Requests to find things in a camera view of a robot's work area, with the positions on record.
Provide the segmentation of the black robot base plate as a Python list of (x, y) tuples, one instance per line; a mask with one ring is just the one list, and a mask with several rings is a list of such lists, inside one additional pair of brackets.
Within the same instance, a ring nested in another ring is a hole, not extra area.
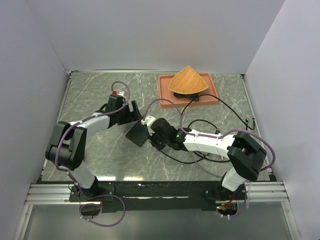
[(219, 181), (100, 181), (95, 194), (83, 196), (75, 185), (72, 203), (97, 203), (103, 213), (117, 211), (190, 210), (215, 211), (218, 202), (242, 201), (241, 185), (234, 192), (222, 188)]

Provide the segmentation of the terracotta plastic tray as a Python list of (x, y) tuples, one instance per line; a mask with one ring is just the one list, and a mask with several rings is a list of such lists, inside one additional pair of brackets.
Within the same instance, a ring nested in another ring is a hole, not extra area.
[[(218, 92), (216, 90), (212, 76), (209, 73), (199, 73), (199, 75), (208, 84), (208, 89), (202, 91), (200, 95), (210, 94), (218, 97)], [(173, 76), (174, 74), (168, 74), (168, 75), (161, 75), (158, 77), (158, 80), (157, 80), (158, 97), (170, 100), (179, 108), (184, 108), (191, 100), (187, 98), (176, 98), (174, 96), (174, 93), (169, 90), (169, 84)], [(192, 102), (189, 106), (202, 107), (202, 106), (217, 105), (218, 103), (219, 103), (219, 100), (216, 99), (215, 97), (205, 95), (205, 96), (200, 96), (198, 101)]]

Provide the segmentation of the black network switch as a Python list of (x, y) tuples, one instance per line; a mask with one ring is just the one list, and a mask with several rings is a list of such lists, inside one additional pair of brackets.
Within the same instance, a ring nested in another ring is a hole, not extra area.
[(141, 121), (137, 121), (136, 124), (125, 135), (128, 140), (130, 140), (139, 148), (147, 141), (148, 136), (148, 128), (146, 125), (143, 125)]

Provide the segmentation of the woven bamboo basket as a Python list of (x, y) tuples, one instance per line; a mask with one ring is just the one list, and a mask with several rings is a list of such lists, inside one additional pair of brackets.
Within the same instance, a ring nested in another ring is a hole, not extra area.
[(168, 89), (183, 95), (197, 94), (209, 88), (207, 82), (191, 66), (187, 66), (173, 76)]

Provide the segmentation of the aluminium frame rail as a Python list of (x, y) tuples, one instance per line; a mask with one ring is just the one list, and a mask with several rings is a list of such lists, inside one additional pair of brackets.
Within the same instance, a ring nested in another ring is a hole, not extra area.
[[(59, 182), (56, 184), (31, 184), (24, 201), (24, 207), (14, 240), (22, 240), (25, 236), (30, 214), (35, 205), (66, 205), (70, 204), (69, 196), (71, 183)], [(289, 204), (289, 197), (283, 182), (254, 182), (247, 183), (248, 202), (280, 202), (284, 212), (285, 220), (293, 240), (300, 240), (295, 217)]]

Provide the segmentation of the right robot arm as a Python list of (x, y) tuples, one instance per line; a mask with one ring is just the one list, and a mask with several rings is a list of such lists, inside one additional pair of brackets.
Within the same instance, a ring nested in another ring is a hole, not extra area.
[(236, 134), (212, 134), (190, 128), (176, 129), (164, 118), (148, 116), (141, 120), (146, 127), (148, 139), (157, 150), (166, 146), (175, 151), (205, 152), (230, 160), (232, 167), (223, 178), (218, 193), (223, 199), (230, 199), (246, 181), (256, 181), (262, 170), (267, 152), (246, 130)]

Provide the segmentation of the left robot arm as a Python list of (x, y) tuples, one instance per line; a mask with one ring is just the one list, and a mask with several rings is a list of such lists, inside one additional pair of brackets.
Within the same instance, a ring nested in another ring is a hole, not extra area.
[(92, 115), (73, 122), (59, 121), (53, 129), (45, 158), (73, 180), (87, 201), (94, 201), (99, 195), (98, 179), (84, 162), (87, 138), (114, 125), (141, 120), (136, 101), (131, 104), (132, 110), (124, 96), (111, 94), (108, 102)]

